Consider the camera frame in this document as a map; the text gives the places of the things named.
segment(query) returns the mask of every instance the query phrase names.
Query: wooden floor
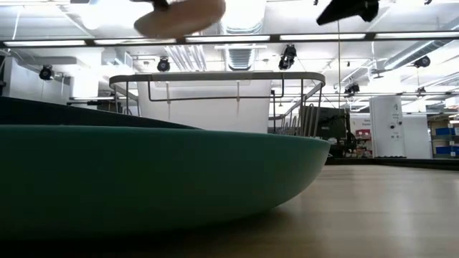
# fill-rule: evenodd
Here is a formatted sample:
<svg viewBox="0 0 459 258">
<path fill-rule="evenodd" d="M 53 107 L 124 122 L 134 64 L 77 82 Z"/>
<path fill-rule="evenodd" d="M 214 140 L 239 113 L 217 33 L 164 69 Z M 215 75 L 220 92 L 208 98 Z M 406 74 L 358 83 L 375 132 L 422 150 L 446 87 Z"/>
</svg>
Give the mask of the wooden floor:
<svg viewBox="0 0 459 258">
<path fill-rule="evenodd" d="M 268 214 L 71 257 L 459 257 L 459 173 L 326 166 Z"/>
</svg>

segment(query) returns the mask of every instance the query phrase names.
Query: camera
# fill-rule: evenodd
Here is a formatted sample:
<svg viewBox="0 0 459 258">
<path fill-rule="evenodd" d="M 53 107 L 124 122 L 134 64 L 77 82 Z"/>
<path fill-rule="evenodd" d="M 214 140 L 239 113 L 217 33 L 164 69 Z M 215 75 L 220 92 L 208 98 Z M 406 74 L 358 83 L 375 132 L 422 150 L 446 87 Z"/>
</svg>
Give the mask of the camera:
<svg viewBox="0 0 459 258">
<path fill-rule="evenodd" d="M 279 69 L 282 71 L 289 70 L 295 63 L 296 48 L 295 45 L 287 45 L 282 56 L 280 56 Z"/>
<path fill-rule="evenodd" d="M 52 70 L 52 65 L 50 64 L 43 65 L 43 68 L 38 74 L 38 76 L 42 80 L 46 80 L 46 81 L 53 80 L 55 78 L 55 72 Z"/>
<path fill-rule="evenodd" d="M 169 64 L 169 58 L 161 57 L 157 68 L 159 72 L 168 72 L 171 69 L 171 65 Z"/>
<path fill-rule="evenodd" d="M 416 68 L 419 67 L 428 67 L 430 65 L 430 58 L 428 56 L 425 56 L 423 58 L 420 58 L 416 60 L 416 62 L 413 64 Z"/>
<path fill-rule="evenodd" d="M 360 92 L 360 86 L 357 82 L 353 83 L 351 86 L 348 86 L 344 89 L 344 94 L 354 95 L 358 92 Z"/>
</svg>

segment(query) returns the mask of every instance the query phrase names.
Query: fluorescent light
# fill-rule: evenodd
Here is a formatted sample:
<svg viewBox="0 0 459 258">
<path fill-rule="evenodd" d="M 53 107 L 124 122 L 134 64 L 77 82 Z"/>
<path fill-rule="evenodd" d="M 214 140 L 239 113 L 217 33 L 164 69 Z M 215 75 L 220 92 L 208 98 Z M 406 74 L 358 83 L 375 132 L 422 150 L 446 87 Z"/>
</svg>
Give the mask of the fluorescent light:
<svg viewBox="0 0 459 258">
<path fill-rule="evenodd" d="M 4 42 L 7 47 L 61 47 L 85 46 L 84 40 L 47 40 L 47 41 L 13 41 Z"/>
<path fill-rule="evenodd" d="M 247 36 L 215 36 L 215 37 L 187 37 L 186 42 L 266 42 L 271 36 L 247 35 Z"/>
<path fill-rule="evenodd" d="M 267 45 L 255 45 L 255 44 L 232 44 L 232 45 L 223 45 L 215 46 L 215 50 L 229 50 L 229 49 L 267 49 Z"/>
<path fill-rule="evenodd" d="M 37 6 L 37 5 L 67 5 L 70 4 L 70 0 L 25 0 L 25 1 L 14 1 L 14 0 L 0 0 L 0 6 Z"/>
<path fill-rule="evenodd" d="M 134 60 L 153 60 L 153 59 L 159 59 L 159 56 L 155 55 L 138 55 L 134 58 Z"/>
<path fill-rule="evenodd" d="M 170 44 L 176 43 L 175 39 L 96 39 L 98 45 L 129 45 L 129 44 Z"/>
<path fill-rule="evenodd" d="M 114 100 L 114 97 L 74 97 L 73 100 Z"/>
<path fill-rule="evenodd" d="M 280 35 L 281 41 L 295 40 L 338 40 L 338 39 L 363 39 L 365 34 L 299 34 L 299 35 Z"/>
<path fill-rule="evenodd" d="M 91 100 L 115 100 L 114 97 L 71 97 L 71 100 L 91 101 Z M 118 100 L 125 100 L 126 97 L 117 97 Z"/>
<path fill-rule="evenodd" d="M 404 33 L 378 33 L 376 39 L 419 39 L 430 37 L 459 37 L 459 32 L 404 32 Z"/>
</svg>

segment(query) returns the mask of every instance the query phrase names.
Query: green plastic tub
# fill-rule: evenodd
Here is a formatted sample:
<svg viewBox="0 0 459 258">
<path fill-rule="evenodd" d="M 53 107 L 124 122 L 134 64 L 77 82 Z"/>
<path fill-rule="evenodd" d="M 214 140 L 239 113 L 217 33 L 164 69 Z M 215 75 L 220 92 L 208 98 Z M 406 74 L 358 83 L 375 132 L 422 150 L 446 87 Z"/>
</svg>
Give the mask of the green plastic tub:
<svg viewBox="0 0 459 258">
<path fill-rule="evenodd" d="M 116 237 L 268 211 L 326 141 L 205 130 L 0 126 L 0 239 Z"/>
</svg>

